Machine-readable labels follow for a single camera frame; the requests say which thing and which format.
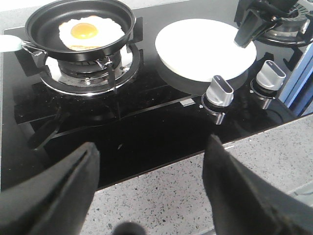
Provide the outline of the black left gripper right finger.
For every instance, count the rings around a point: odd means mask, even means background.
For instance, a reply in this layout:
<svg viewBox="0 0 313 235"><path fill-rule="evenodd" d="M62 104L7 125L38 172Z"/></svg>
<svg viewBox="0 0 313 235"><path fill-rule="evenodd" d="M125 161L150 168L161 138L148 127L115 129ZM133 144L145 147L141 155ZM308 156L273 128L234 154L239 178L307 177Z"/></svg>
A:
<svg viewBox="0 0 313 235"><path fill-rule="evenodd" d="M203 186L218 235L311 235L313 210L235 159L216 135L208 138Z"/></svg>

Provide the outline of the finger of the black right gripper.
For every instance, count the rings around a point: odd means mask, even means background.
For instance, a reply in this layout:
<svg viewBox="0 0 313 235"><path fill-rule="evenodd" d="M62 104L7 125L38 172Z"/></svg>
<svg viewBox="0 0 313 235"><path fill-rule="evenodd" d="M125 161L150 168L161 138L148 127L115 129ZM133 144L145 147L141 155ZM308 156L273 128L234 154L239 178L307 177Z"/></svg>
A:
<svg viewBox="0 0 313 235"><path fill-rule="evenodd" d="M239 47L247 47L260 35L276 26L276 20L267 14L263 15L261 11L249 9L241 22L234 42Z"/></svg>

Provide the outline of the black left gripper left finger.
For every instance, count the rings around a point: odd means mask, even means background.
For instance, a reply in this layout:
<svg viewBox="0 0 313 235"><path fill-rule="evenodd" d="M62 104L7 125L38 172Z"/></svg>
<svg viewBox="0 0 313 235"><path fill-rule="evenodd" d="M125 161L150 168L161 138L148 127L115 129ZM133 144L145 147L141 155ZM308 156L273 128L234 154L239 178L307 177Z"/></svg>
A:
<svg viewBox="0 0 313 235"><path fill-rule="evenodd" d="M78 235L98 187L100 153L86 142L0 194L2 235Z"/></svg>

